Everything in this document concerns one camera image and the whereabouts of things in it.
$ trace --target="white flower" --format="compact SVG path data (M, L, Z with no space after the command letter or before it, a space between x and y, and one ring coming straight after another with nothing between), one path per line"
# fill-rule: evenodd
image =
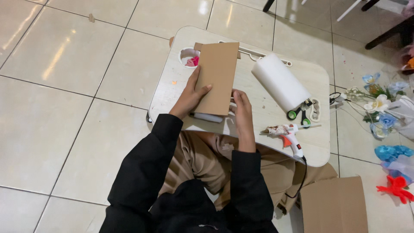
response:
M387 99L386 95L379 95L375 101L366 103L363 108L368 113L374 112L384 112L387 110L388 106L391 104L391 101Z

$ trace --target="lap desk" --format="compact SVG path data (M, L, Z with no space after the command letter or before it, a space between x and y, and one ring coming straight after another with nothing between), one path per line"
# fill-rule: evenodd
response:
M238 42L193 26L186 26L179 29L175 35L174 42L149 107L148 114L153 122L156 121L159 114L168 113L171 110L184 90L188 78L194 71L194 69L187 68L180 63L178 57L180 51L186 47L193 47L195 42L211 44L218 43L219 41ZM240 42L240 47L266 55L273 53L272 51L243 42ZM329 76L325 69L319 65L287 57L279 53L275 54L280 59L291 62L292 65L288 69L306 87L313 98L320 100L319 123L322 126L301 129L296 133L296 138L303 149L303 154L307 159L308 165L320 167L328 162L330 155ZM241 59L237 59L233 88L246 92L252 104L256 143L293 158L292 149L290 147L283 148L283 142L280 138L268 137L267 135L263 135L261 131L265 130L267 126L279 124L293 123L300 125L301 113L293 121L286 118L286 113L251 73L254 64L255 61L248 54L241 54ZM306 113L309 118L310 108L307 109ZM225 117L221 123L205 121L189 116L183 121L183 130L206 131L237 137L235 116L233 113Z

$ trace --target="cardboard piece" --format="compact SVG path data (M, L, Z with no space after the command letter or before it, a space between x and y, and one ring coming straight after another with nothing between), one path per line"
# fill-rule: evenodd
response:
M201 70L195 91L209 84L212 84L213 88L200 100L194 112L225 116L229 114L238 48L238 42L201 46L198 62Z
M197 50L197 51L200 51L201 52L201 46L202 46L203 44L200 44L200 43L195 43L194 44L194 50ZM241 54L240 54L240 51L237 51L237 59L241 59Z
M174 41L174 37L171 37L170 38L170 48L171 48L171 45L173 44L173 41Z
M361 177L334 178L301 190L305 233L368 233Z

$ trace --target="scissors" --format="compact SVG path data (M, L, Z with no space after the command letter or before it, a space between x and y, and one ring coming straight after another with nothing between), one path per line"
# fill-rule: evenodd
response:
M305 110L305 104L302 104L296 111L291 110L286 113L286 117L289 120L296 119L296 116L299 114L299 112L302 111L302 120L301 125L305 124L311 124L310 120L306 117L306 110Z

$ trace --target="beige pants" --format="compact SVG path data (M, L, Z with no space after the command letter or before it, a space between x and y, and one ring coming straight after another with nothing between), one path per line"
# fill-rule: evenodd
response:
M295 199L305 165L290 157L262 145L256 144L262 154L261 173L273 201L273 205L282 205L287 211ZM204 182L205 188L212 194L219 193L214 202L221 210L230 202L231 152L238 149L238 139L216 133L182 131L177 141L174 157L168 167L165 182L159 195L174 193L184 181L194 178ZM337 177L333 167L327 163L322 167L309 167L303 186L318 180Z

